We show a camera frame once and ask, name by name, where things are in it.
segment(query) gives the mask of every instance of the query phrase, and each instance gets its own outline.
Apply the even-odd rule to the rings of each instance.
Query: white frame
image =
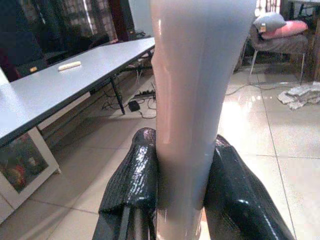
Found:
[[[51,153],[38,129],[34,127],[27,133],[31,137],[35,146],[38,148],[43,159],[48,164],[48,167],[45,168],[20,193],[15,190],[7,178],[0,172],[0,193],[14,209],[17,209],[55,171],[61,172],[55,157]]]
[[[14,209],[0,194],[0,224],[14,212]]]

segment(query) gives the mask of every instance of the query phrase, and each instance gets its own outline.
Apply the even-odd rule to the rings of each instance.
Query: gray table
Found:
[[[155,47],[154,38],[99,46],[0,86],[0,147],[24,134]],[[58,66],[81,66],[58,72]]]

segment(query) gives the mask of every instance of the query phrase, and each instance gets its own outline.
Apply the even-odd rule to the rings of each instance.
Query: wall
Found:
[[[135,30],[153,36],[150,0],[129,0]]]

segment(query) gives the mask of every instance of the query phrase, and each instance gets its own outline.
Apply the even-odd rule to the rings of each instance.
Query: tiled floor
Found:
[[[228,93],[247,83],[248,70],[234,74]],[[254,71],[251,82],[294,81],[293,74]],[[152,76],[141,81],[151,87]],[[124,99],[137,86],[121,85]],[[263,182],[297,240],[320,239],[320,105],[290,111],[277,100],[286,88],[245,87],[226,96],[218,128]],[[155,111],[141,105],[145,117]],[[96,111],[54,150],[62,174],[51,176],[0,225],[6,240],[90,240],[106,185],[124,159],[134,133],[156,127],[155,119],[120,110]],[[201,240],[209,239],[202,222]]]

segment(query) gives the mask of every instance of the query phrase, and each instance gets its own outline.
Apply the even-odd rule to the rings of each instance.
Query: crumpled cloth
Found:
[[[312,85],[297,86],[283,91],[277,98],[291,110],[302,108],[307,103],[317,104],[320,102],[320,82],[315,81]]]

